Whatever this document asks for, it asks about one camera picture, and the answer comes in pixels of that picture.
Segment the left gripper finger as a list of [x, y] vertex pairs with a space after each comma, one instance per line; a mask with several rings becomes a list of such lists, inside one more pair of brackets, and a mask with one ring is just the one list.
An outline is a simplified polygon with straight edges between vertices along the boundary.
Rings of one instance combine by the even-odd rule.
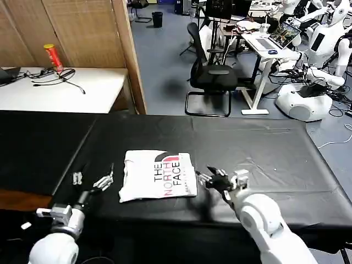
[[114, 163], [111, 164], [110, 167], [110, 172], [103, 176], [101, 179], [99, 179], [97, 182], [93, 184], [93, 188], [99, 189], [101, 191], [105, 191], [108, 189], [114, 182], [113, 179], [113, 174], [114, 174]]
[[87, 167], [87, 164], [84, 164], [76, 172], [72, 173], [72, 184], [73, 185], [81, 185], [83, 183], [83, 175], [86, 171], [86, 167]]

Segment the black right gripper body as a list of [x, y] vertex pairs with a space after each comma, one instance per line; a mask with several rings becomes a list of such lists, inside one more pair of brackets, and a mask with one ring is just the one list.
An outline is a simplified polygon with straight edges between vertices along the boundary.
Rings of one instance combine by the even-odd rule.
[[206, 188], [216, 189], [217, 191], [231, 191], [233, 189], [233, 184], [227, 175], [213, 175], [210, 179], [206, 180], [205, 185]]

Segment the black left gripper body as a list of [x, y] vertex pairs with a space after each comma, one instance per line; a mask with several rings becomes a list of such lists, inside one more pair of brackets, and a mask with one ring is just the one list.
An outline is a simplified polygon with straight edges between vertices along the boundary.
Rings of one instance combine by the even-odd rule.
[[95, 189], [84, 190], [79, 195], [79, 198], [76, 201], [76, 203], [73, 205], [73, 208], [80, 211], [86, 211], [89, 208], [89, 203], [92, 197], [95, 195], [95, 192], [96, 192]]

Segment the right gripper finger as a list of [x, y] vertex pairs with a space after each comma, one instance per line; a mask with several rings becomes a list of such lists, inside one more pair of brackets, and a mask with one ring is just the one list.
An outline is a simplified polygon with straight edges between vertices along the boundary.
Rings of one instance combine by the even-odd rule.
[[227, 177], [228, 174], [223, 169], [218, 169], [215, 167], [207, 166], [207, 169], [211, 172], [211, 174], [215, 177]]
[[198, 170], [195, 171], [195, 174], [197, 176], [198, 181], [200, 182], [201, 185], [212, 185], [212, 177], [202, 173]]

